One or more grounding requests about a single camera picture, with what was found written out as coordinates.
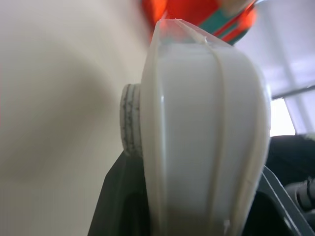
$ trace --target bright window light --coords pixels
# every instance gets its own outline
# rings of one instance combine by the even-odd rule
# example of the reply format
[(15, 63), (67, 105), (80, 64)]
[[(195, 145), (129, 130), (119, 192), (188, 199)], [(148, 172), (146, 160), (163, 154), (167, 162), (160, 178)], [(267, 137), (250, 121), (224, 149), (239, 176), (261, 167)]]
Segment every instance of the bright window light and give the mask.
[(295, 129), (283, 99), (271, 102), (270, 136), (295, 135)]

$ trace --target black object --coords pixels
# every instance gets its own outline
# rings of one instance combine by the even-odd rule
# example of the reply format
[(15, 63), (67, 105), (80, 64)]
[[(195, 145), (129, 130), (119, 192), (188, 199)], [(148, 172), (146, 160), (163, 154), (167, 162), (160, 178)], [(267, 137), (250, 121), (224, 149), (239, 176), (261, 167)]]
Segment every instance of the black object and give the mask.
[[(140, 157), (120, 155), (108, 172), (88, 236), (150, 236)], [(243, 236), (315, 236), (276, 176), (264, 168)]]
[(303, 135), (272, 137), (266, 166), (283, 186), (315, 177), (315, 142)]

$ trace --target white wall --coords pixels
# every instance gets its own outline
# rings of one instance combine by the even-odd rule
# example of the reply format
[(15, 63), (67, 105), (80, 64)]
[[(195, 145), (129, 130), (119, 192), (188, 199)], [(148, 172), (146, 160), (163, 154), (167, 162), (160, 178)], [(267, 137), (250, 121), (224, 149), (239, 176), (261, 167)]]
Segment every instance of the white wall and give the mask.
[[(273, 95), (315, 85), (315, 1), (264, 0), (236, 47), (263, 70)], [(286, 98), (297, 133), (315, 132), (315, 92)]]

